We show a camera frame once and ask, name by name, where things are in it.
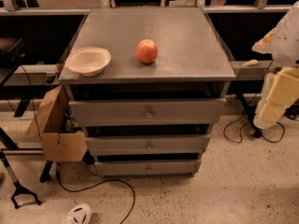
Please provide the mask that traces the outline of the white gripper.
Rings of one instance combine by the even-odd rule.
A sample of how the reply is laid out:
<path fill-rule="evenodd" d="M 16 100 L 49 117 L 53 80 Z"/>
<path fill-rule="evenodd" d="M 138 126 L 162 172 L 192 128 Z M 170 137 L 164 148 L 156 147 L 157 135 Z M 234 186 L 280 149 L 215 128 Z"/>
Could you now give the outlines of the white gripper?
<path fill-rule="evenodd" d="M 271 54 L 275 31 L 269 31 L 253 45 L 252 50 Z M 284 67 L 276 74 L 268 73 L 263 81 L 261 100 L 256 106 L 253 124 L 260 129 L 272 127 L 298 99 L 299 68 Z"/>

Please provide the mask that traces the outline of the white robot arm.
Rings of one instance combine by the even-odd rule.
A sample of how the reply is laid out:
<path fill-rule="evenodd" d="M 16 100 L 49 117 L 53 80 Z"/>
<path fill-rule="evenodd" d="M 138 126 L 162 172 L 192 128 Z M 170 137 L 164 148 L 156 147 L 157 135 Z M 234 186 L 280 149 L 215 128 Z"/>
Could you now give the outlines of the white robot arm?
<path fill-rule="evenodd" d="M 270 53 L 273 61 L 282 66 L 276 74 L 266 76 L 255 110 L 254 125 L 268 129 L 299 99 L 299 1 L 252 50 Z"/>

